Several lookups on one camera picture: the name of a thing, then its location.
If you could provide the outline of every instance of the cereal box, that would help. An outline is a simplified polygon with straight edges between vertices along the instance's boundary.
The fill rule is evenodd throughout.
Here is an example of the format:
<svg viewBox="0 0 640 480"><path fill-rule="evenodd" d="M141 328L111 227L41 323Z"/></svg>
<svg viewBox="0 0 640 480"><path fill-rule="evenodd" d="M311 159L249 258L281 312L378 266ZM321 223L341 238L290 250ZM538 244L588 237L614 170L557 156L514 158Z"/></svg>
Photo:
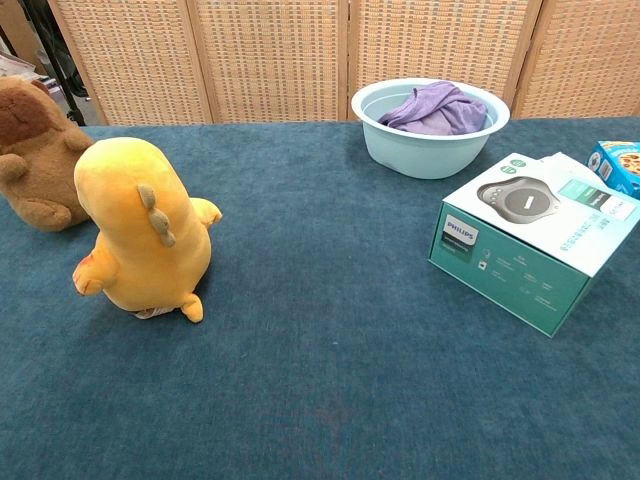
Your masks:
<svg viewBox="0 0 640 480"><path fill-rule="evenodd" d="M640 199L640 142L598 142L586 164L610 188Z"/></svg>

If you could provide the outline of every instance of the purple cloth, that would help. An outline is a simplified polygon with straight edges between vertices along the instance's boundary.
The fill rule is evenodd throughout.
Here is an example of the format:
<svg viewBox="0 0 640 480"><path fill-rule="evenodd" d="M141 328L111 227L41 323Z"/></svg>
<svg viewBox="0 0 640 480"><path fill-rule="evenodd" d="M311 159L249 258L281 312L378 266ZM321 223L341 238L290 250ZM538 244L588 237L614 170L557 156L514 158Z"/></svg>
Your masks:
<svg viewBox="0 0 640 480"><path fill-rule="evenodd" d="M406 102L378 122L405 132L462 135L482 130L487 107L467 97L450 82L414 88Z"/></svg>

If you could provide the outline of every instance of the teal box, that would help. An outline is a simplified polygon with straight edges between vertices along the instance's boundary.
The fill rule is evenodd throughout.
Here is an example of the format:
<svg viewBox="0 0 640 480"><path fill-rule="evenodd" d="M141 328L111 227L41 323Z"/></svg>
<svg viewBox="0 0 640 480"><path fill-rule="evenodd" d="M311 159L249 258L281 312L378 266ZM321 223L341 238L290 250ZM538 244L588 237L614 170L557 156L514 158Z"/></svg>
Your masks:
<svg viewBox="0 0 640 480"><path fill-rule="evenodd" d="M510 155L443 200L430 262L553 337L640 221L573 175Z"/></svg>

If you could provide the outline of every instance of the philips box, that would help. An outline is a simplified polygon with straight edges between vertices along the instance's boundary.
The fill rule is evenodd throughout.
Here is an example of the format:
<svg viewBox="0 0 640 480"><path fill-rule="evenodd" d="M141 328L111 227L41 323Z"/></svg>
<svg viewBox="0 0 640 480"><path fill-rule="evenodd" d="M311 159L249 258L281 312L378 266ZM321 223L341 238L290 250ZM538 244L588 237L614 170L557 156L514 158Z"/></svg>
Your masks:
<svg viewBox="0 0 640 480"><path fill-rule="evenodd" d="M640 202L548 160L512 154L446 197L429 260L551 337L640 220Z"/></svg>

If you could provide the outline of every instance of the brown plush toy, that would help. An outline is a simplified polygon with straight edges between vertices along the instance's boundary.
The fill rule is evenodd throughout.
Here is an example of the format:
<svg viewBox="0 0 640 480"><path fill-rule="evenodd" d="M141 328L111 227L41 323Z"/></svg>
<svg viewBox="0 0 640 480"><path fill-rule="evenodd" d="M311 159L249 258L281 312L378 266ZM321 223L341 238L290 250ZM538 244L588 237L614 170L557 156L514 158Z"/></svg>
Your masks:
<svg viewBox="0 0 640 480"><path fill-rule="evenodd" d="M26 223L59 231L89 218L73 169L92 143L42 83L0 78L0 192Z"/></svg>

